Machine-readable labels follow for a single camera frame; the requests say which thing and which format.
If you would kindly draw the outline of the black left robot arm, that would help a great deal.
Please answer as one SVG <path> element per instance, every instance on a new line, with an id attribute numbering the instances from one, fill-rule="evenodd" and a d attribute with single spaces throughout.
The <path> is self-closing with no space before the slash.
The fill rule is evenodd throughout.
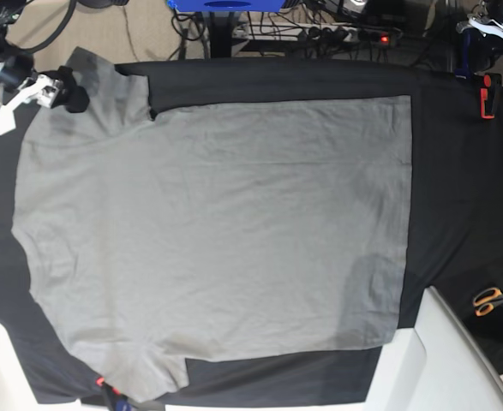
<path id="1" fill-rule="evenodd" d="M 463 40 L 465 75 L 486 72 L 503 56 L 503 0 L 480 1 L 478 10 L 456 26 Z"/>

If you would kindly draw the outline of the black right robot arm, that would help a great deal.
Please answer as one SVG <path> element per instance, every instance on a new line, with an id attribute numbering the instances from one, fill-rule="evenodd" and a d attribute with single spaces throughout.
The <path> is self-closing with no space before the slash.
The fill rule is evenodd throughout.
<path id="1" fill-rule="evenodd" d="M 82 113 L 89 105 L 86 90 L 75 80 L 73 70 L 61 66 L 39 72 L 34 54 L 49 46 L 62 33 L 75 12 L 75 1 L 58 27 L 42 43 L 21 48 L 7 40 L 9 26 L 15 24 L 29 1 L 0 1 L 0 116 L 10 116 L 21 104 L 35 102 L 46 108 L 64 107 L 70 113 Z"/>

